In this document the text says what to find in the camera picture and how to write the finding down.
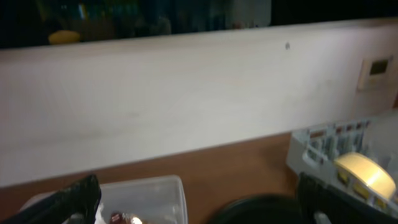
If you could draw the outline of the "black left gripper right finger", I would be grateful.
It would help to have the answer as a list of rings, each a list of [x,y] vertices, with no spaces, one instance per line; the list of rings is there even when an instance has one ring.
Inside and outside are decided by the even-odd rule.
[[[297,200],[305,223],[315,223],[315,214],[324,213],[331,223],[397,224],[397,219],[356,200],[315,176],[301,173]]]

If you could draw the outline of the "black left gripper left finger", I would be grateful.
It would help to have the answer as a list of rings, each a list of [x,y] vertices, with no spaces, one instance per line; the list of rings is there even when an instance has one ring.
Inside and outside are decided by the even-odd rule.
[[[91,174],[5,219],[2,224],[61,224],[74,214],[81,215],[82,223],[94,224],[100,200],[98,178]]]

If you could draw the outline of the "white paper napkin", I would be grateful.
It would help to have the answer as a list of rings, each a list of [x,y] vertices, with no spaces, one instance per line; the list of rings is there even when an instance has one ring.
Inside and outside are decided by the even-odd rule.
[[[106,224],[103,216],[102,216],[102,211],[104,209],[103,203],[100,203],[96,214],[95,214],[95,222],[94,224]],[[68,218],[66,221],[64,221],[62,224],[84,224],[85,220],[83,215],[81,214],[73,214],[70,218]]]

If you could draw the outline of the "gold coffee sachet wrapper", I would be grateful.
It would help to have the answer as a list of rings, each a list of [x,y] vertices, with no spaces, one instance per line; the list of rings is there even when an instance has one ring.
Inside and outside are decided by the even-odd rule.
[[[110,224],[147,224],[142,218],[131,213],[114,212],[109,219]]]

